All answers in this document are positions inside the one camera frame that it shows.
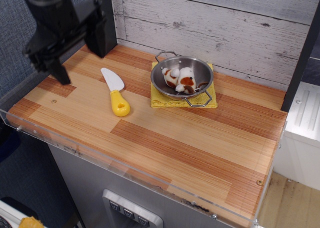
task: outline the white knife blade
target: white knife blade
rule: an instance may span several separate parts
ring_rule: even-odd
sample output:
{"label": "white knife blade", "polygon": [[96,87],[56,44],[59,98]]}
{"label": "white knife blade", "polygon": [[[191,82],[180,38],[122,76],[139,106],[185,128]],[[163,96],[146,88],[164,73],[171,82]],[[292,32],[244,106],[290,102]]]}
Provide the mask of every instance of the white knife blade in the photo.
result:
{"label": "white knife blade", "polygon": [[124,82],[122,79],[116,74],[115,72],[111,71],[107,68],[101,69],[102,75],[106,81],[106,84],[108,84],[108,87],[110,89],[110,92],[113,90],[122,90],[125,87]]}

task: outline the yellow object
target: yellow object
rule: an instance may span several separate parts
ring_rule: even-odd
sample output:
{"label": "yellow object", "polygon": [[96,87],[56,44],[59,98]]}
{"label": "yellow object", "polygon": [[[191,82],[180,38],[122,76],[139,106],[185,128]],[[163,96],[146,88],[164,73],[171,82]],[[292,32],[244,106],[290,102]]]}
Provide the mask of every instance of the yellow object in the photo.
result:
{"label": "yellow object", "polygon": [[119,90],[110,92],[112,111],[116,116],[123,117],[130,112],[129,103],[122,97]]}
{"label": "yellow object", "polygon": [[44,228],[44,225],[33,216],[22,218],[18,228]]}
{"label": "yellow object", "polygon": [[[152,63],[152,68],[157,65],[157,62]],[[210,93],[212,96],[212,100],[203,108],[216,108],[218,107],[217,103],[217,97],[216,97],[216,91],[215,91],[215,86],[214,83],[210,85],[209,88],[207,88],[207,91]],[[202,105],[205,104],[208,100],[208,95],[203,92],[200,95],[196,96],[195,98],[189,99],[190,103],[193,105]],[[171,98],[166,97],[163,95],[161,92],[159,92],[158,89],[156,89],[153,84],[151,84],[151,107],[152,108],[166,108],[166,107],[191,107],[186,100],[173,100]]]}

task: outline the wood grain surface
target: wood grain surface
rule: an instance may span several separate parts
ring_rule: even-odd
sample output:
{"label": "wood grain surface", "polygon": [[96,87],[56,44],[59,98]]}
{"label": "wood grain surface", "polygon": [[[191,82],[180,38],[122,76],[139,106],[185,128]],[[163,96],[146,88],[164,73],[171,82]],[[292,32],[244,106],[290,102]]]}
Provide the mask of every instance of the wood grain surface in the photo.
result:
{"label": "wood grain surface", "polygon": [[[46,78],[7,118],[194,209],[248,227],[264,188],[257,181],[266,181],[287,116],[280,111],[285,93],[215,73],[217,108],[153,109],[154,61],[120,45],[101,59],[84,46],[64,64],[71,85]],[[124,81],[128,116],[113,114],[102,67]]]}
{"label": "wood grain surface", "polygon": [[317,228],[320,190],[273,173],[258,220],[265,228]]}

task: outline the yellow cloth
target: yellow cloth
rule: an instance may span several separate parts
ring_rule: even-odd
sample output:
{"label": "yellow cloth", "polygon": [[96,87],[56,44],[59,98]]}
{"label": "yellow cloth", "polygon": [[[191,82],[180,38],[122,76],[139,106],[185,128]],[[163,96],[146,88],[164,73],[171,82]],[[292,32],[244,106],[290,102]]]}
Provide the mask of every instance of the yellow cloth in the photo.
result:
{"label": "yellow cloth", "polygon": [[[157,65],[157,64],[158,64],[157,62],[153,62],[151,69],[153,69],[155,67],[155,65]],[[212,100],[203,108],[216,108],[216,107],[218,107],[216,91],[215,91],[215,86],[214,86],[213,82],[210,85],[210,87],[207,88],[207,91],[212,96]],[[209,99],[209,96],[205,92],[203,92],[200,95],[196,96],[195,98],[191,98],[188,100],[193,105],[198,105],[198,104],[202,105],[202,104],[205,104],[208,99]],[[151,102],[152,108],[166,108],[166,107],[186,107],[186,108],[188,108],[188,107],[191,107],[187,103],[186,100],[173,100],[171,98],[166,97],[165,95],[160,93],[159,90],[156,89],[153,84],[151,84],[151,101],[150,102]]]}
{"label": "yellow cloth", "polygon": [[19,228],[44,228],[44,225],[33,216],[22,218]]}

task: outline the toy knife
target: toy knife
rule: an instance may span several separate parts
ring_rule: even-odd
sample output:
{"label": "toy knife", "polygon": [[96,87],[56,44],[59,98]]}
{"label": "toy knife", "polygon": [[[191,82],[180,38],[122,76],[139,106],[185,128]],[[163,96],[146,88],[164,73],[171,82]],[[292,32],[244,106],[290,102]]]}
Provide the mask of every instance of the toy knife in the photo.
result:
{"label": "toy knife", "polygon": [[107,68],[102,68],[101,72],[110,89],[112,111],[116,116],[126,116],[130,112],[130,105],[119,92],[125,87],[124,82],[115,72]]}

